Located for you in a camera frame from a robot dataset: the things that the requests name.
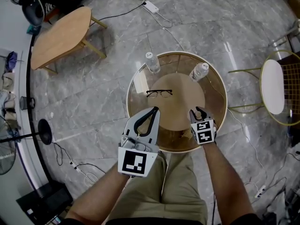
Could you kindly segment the black equipment case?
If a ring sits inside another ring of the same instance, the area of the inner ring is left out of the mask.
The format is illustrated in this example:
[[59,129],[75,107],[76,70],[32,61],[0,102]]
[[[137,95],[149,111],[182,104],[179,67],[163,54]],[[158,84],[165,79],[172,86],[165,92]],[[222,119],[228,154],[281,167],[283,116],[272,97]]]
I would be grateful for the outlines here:
[[65,184],[52,181],[16,200],[34,225],[45,225],[73,202]]

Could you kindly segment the teal storage box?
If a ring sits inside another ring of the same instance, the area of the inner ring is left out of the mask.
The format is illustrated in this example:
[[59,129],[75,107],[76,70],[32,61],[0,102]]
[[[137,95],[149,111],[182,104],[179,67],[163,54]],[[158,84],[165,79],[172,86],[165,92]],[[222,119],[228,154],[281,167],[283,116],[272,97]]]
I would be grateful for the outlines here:
[[28,27],[28,29],[27,29],[27,34],[29,34],[29,35],[38,35],[39,34],[39,32],[40,32],[40,29],[41,29],[41,27],[40,26],[33,26],[33,25],[30,25],[29,27]]

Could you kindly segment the oval wooden low table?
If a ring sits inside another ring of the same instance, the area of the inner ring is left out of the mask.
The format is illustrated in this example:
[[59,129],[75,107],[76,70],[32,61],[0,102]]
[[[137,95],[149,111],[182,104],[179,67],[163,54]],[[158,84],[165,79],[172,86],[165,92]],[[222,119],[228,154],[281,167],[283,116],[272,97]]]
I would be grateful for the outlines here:
[[50,29],[40,34],[36,39],[31,52],[31,69],[45,69],[48,72],[57,74],[47,65],[83,47],[90,48],[100,58],[106,58],[102,51],[86,40],[92,21],[105,29],[107,28],[106,24],[92,16],[91,8],[85,6],[59,19]]

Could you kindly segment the large cardboard box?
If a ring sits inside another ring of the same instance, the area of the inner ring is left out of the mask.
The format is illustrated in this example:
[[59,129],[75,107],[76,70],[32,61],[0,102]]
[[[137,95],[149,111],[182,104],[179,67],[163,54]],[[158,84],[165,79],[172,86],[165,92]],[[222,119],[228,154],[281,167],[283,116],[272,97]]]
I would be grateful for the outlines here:
[[288,4],[291,7],[292,11],[300,16],[300,0],[288,0]]

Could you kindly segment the black mesh waste basket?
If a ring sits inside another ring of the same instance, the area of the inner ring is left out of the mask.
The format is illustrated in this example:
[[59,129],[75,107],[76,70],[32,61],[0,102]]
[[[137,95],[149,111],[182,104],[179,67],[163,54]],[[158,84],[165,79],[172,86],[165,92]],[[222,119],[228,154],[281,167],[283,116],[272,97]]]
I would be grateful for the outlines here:
[[19,106],[22,111],[27,110],[28,108],[34,109],[35,105],[36,105],[36,101],[33,97],[24,97],[24,96],[20,97]]

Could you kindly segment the person's right forearm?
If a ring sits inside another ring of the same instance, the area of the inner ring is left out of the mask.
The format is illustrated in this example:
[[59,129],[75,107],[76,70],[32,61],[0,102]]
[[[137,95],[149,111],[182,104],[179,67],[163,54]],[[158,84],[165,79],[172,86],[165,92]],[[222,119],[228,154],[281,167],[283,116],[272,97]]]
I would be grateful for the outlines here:
[[203,145],[203,149],[222,224],[229,225],[243,215],[253,214],[241,178],[218,146],[212,142]]

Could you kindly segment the purple bag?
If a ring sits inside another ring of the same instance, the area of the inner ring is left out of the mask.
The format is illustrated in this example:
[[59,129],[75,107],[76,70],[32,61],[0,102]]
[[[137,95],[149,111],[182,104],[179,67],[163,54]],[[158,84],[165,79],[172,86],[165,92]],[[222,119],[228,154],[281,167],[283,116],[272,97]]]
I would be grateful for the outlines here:
[[5,69],[7,72],[11,72],[16,65],[17,62],[17,53],[12,51],[8,54],[6,58],[6,64],[5,64]]

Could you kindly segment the person's black shirt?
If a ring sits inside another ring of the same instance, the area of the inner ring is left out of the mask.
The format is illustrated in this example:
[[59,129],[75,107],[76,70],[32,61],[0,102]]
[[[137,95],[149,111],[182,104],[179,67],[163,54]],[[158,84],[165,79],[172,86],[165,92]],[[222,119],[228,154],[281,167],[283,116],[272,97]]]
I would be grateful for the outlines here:
[[[107,221],[105,225],[203,225],[199,221],[169,219],[157,217],[139,217],[139,218],[118,218]],[[246,214],[230,225],[263,225],[261,219],[256,214]]]

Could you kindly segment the black standing fan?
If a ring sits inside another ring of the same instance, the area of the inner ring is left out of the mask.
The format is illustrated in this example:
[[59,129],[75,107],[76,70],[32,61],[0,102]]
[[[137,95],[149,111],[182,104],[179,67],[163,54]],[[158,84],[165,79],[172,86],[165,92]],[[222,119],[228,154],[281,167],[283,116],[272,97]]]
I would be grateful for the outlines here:
[[0,116],[0,175],[8,173],[13,167],[18,143],[22,139],[38,135],[43,144],[52,142],[51,128],[45,119],[38,122],[38,131],[35,133],[20,135],[20,129],[16,120],[6,120]]

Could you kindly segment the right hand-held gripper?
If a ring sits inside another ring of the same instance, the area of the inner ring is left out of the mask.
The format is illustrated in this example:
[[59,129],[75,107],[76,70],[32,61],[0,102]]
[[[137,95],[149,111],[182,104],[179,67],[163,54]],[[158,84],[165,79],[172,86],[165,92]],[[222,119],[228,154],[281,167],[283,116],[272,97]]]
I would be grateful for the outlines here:
[[189,111],[191,122],[191,133],[198,145],[212,143],[215,141],[217,129],[213,116],[207,109],[203,107],[196,107],[196,110],[201,114],[201,120],[198,120],[196,114],[191,109]]

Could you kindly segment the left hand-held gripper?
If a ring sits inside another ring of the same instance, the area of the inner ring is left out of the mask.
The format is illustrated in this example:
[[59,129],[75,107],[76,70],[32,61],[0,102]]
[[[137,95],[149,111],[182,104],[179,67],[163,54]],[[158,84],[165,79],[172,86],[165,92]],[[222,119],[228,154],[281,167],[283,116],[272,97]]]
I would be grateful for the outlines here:
[[156,146],[159,121],[160,110],[156,106],[129,118],[118,147],[119,173],[134,177],[148,176],[159,152]]

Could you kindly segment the curved back metal chair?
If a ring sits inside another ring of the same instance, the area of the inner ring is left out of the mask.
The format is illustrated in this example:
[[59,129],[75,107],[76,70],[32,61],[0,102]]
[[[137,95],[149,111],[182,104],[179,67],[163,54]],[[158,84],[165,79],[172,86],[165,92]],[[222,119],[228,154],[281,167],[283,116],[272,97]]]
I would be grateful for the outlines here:
[[298,35],[300,35],[300,19],[296,20],[293,23],[292,28],[289,29],[284,35],[271,41],[269,43],[269,46],[279,47],[285,44],[286,42],[289,42],[292,38],[297,37]]

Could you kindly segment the person's left forearm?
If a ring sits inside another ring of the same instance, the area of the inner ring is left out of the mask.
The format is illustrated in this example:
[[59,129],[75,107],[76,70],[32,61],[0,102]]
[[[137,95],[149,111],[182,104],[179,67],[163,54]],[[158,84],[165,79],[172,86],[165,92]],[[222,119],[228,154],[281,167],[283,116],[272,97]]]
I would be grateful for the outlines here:
[[129,176],[119,173],[114,165],[102,178],[83,193],[72,205],[66,218],[85,225],[102,224],[115,206]]

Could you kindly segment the clear plastic water bottle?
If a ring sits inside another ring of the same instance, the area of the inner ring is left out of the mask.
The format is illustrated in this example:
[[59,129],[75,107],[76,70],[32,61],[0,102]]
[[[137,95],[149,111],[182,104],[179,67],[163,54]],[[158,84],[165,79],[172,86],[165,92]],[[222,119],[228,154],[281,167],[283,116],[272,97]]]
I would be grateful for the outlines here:
[[146,57],[146,65],[149,71],[153,74],[160,72],[160,64],[157,55],[153,54],[152,52],[147,52],[145,54]]
[[198,82],[203,79],[209,73],[209,65],[207,63],[200,62],[190,73],[190,78],[194,82]]

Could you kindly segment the beige tote bag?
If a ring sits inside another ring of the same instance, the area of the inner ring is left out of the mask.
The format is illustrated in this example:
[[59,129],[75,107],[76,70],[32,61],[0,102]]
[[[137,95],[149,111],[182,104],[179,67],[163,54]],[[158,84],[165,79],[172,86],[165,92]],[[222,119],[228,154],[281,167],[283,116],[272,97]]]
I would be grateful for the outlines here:
[[9,90],[13,89],[15,83],[15,74],[12,72],[4,73],[2,75],[3,89]]

